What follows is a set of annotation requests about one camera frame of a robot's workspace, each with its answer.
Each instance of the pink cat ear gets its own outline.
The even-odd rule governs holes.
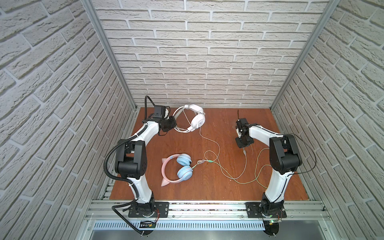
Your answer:
[[[163,178],[163,180],[161,181],[161,186],[165,186],[165,185],[168,185],[169,182],[167,180],[165,180],[165,178]]]

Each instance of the white headphones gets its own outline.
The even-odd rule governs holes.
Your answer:
[[[180,115],[180,113],[182,111],[184,111],[184,109],[190,109],[190,110],[194,111],[195,113],[197,113],[197,115],[192,119],[191,122],[189,122],[189,120],[187,118],[187,121],[191,125],[190,127],[188,127],[187,129],[184,129],[184,128],[179,128],[178,126],[175,126],[176,131],[178,131],[178,132],[192,132],[195,129],[198,129],[199,127],[201,127],[205,123],[205,113],[204,113],[203,108],[199,107],[195,104],[184,105],[184,106],[181,106],[178,109],[176,109],[176,111],[173,113],[175,120]]]

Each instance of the metal post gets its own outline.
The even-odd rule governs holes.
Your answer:
[[[134,111],[136,111],[136,107],[137,107],[136,103],[132,97],[132,94],[128,88],[127,83],[125,82],[125,78],[124,78],[124,75],[122,74],[118,60],[116,59],[116,56],[112,50],[112,47],[111,47],[111,44],[109,43],[107,34],[105,33],[103,25],[101,24],[101,21],[97,15],[96,9],[93,6],[92,0],[82,0],[82,2],[84,5],[84,8],[85,8],[85,11],[87,12],[88,17],[89,17],[89,19],[90,19],[90,21],[91,21],[91,23],[95,29],[95,32],[99,36],[100,42],[101,42],[101,44],[102,44],[102,46],[103,46],[103,48],[107,54],[107,57],[111,61],[111,66],[116,73],[116,76],[117,76],[117,78],[118,78],[118,80],[122,86],[122,89],[123,89],[125,95],[128,98],[128,102],[129,102],[130,106],[132,107],[132,109]]]
[[[277,104],[280,102],[280,99],[283,97],[283,94],[286,90],[286,88],[291,83],[293,77],[296,75],[296,72],[299,70],[301,64],[304,62],[304,60],[307,58],[308,53],[310,52],[311,48],[313,47],[314,43],[319,38],[322,30],[324,29],[325,25],[327,24],[329,18],[335,11],[337,5],[339,4],[340,0],[329,0],[327,6],[324,9],[324,12],[322,13],[319,21],[317,22],[313,32],[309,36],[307,42],[305,43],[303,49],[301,50],[299,56],[297,57],[295,63],[293,64],[291,70],[289,71],[287,78],[285,79],[283,85],[281,86],[278,94],[276,95],[270,109],[273,111]]]

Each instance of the black mounting plate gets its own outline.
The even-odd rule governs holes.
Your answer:
[[[265,218],[260,212],[261,202],[246,202],[245,207],[247,208],[248,218]],[[286,218],[287,213],[285,212],[284,207],[276,212],[276,214],[272,214],[272,218]]]
[[[168,217],[168,211],[169,211],[169,202],[156,202],[155,201],[155,208],[159,210],[160,218],[167,218]],[[128,213],[128,217],[142,217],[139,216],[140,214],[138,211],[130,210]]]

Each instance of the blue ear cushion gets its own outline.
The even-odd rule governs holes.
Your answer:
[[[190,166],[184,166],[177,172],[177,176],[184,180],[190,179],[193,169]]]
[[[177,157],[176,161],[182,166],[189,166],[192,163],[191,157],[185,153],[180,154],[180,156]]]

